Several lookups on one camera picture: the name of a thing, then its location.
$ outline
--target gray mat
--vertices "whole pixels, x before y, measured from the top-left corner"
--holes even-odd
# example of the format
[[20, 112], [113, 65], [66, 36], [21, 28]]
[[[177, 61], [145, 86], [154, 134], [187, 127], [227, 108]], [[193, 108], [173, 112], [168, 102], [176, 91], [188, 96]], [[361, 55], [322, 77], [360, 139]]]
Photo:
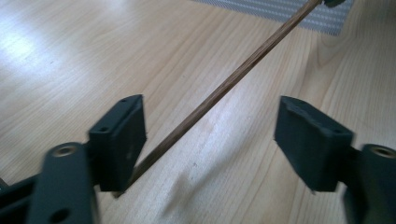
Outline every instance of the gray mat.
[[[284, 22], [291, 17], [307, 0], [194, 0], [216, 7], [224, 7], [274, 21]], [[324, 5], [316, 7], [300, 26], [329, 35], [338, 35], [343, 28], [347, 13], [353, 0], [328, 8]]]

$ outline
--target brown rod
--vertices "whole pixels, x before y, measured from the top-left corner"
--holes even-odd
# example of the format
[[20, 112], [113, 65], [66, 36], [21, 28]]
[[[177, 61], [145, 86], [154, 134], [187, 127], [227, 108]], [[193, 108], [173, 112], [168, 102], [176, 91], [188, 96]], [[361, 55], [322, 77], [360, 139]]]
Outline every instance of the brown rod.
[[190, 113], [168, 136], [155, 147], [135, 168], [131, 186], [157, 160], [165, 154], [207, 111], [227, 94], [265, 55], [267, 55], [290, 31], [297, 26], [322, 0], [309, 0], [290, 19], [275, 31], [250, 57], [247, 58], [221, 85], [219, 85], [192, 113]]

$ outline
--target thin wooden dowel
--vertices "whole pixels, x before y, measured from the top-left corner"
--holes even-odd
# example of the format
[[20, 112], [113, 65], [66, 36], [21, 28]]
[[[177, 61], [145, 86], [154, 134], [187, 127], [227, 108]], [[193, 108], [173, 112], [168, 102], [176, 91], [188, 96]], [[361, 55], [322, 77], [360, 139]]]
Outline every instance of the thin wooden dowel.
[[176, 143], [201, 117], [227, 94], [265, 55], [267, 55], [294, 27], [322, 0], [309, 0], [290, 19], [275, 31], [250, 57], [247, 58], [221, 85], [219, 85], [192, 113], [190, 113], [148, 156], [135, 168], [130, 186], [142, 176], [171, 146]]

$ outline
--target tabletop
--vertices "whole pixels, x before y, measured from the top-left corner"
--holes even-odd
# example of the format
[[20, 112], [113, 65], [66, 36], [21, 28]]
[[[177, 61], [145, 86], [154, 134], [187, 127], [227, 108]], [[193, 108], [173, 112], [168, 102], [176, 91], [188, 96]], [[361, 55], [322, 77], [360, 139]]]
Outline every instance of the tabletop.
[[[312, 193], [274, 141], [280, 95], [396, 148], [396, 1], [355, 1], [339, 36], [295, 28], [119, 199], [103, 223], [346, 223], [345, 187]], [[0, 177], [119, 99], [144, 95], [141, 161], [281, 23], [189, 0], [0, 1]]]

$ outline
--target woven mat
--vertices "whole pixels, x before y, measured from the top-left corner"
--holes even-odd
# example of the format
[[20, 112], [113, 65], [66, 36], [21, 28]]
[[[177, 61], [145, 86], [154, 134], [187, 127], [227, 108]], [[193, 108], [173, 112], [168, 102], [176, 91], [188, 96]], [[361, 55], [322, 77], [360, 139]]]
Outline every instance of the woven mat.
[[[306, 0], [194, 0], [216, 7], [256, 15], [266, 19], [285, 22], [302, 7]], [[353, 0], [328, 8], [324, 5], [316, 7], [301, 23], [306, 29], [319, 31], [329, 35], [339, 35]]]

